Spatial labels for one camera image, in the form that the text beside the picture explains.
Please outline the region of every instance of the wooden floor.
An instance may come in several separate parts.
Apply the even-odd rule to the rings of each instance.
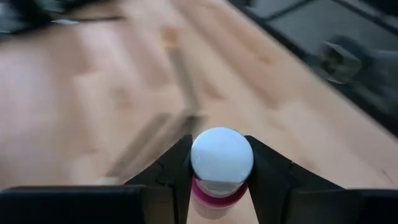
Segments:
[[[396,139],[224,1],[119,1],[73,16],[107,15],[126,20],[53,26],[0,45],[1,188],[94,184],[129,150],[127,177],[167,150],[129,147],[148,127],[154,141],[167,134],[185,112],[165,26],[178,30],[200,130],[253,135],[343,187],[397,188]],[[221,220],[190,209],[188,222],[257,220],[247,194]]]

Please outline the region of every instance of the pink cup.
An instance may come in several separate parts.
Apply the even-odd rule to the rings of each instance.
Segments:
[[[246,193],[248,185],[243,183],[239,189],[224,198],[212,197],[200,189],[198,180],[193,177],[191,195],[194,198],[193,207],[203,217],[217,219],[225,216],[228,210]]]

